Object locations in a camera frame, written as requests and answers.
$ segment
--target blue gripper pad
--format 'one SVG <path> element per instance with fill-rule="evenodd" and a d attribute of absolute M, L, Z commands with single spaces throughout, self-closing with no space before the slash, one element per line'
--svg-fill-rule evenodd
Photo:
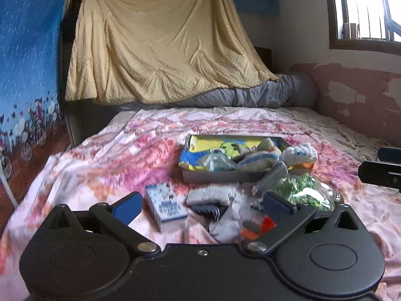
<path fill-rule="evenodd" d="M 128 225 L 142 211 L 142 196 L 138 192 L 131 192 L 111 206 L 113 207 L 113 216 Z"/>
<path fill-rule="evenodd" d="M 276 224 L 294 214 L 296 209 L 295 205 L 273 192 L 267 192 L 263 196 L 263 210 Z"/>

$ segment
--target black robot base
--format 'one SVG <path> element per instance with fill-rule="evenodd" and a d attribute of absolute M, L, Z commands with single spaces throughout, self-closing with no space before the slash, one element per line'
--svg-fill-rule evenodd
<path fill-rule="evenodd" d="M 55 206 L 20 260 L 29 300 L 378 300 L 384 259 L 348 205 L 296 205 L 244 247 L 163 251 L 127 226 L 141 209 L 139 193 L 89 211 Z"/>

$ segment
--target gray sleeping bag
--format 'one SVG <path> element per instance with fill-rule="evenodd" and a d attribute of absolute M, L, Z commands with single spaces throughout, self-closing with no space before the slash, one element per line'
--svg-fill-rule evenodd
<path fill-rule="evenodd" d="M 276 81 L 248 89 L 217 88 L 183 101 L 144 104 L 139 101 L 114 106 L 117 111 L 164 109 L 169 107 L 307 107 L 313 109 L 318 97 L 316 83 L 302 73 L 284 72 Z"/>

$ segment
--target white box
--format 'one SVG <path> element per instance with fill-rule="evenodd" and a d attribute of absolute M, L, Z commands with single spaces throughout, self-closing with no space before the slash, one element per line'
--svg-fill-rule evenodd
<path fill-rule="evenodd" d="M 160 232 L 185 226 L 188 213 L 168 183 L 147 185 L 145 200 Z"/>

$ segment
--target gray cloth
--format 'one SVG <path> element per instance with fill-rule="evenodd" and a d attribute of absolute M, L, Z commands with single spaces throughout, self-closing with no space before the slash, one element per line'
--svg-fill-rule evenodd
<path fill-rule="evenodd" d="M 209 225 L 209 233 L 220 243 L 233 243 L 239 235 L 239 212 L 242 207 L 249 207 L 256 198 L 237 193 L 232 204 L 218 222 Z"/>
<path fill-rule="evenodd" d="M 313 109 L 318 96 L 316 83 L 306 74 L 285 72 L 276 81 L 247 89 L 218 88 L 183 101 L 144 104 L 139 101 L 113 106 L 117 111 L 165 109 L 170 107 L 307 107 Z"/>

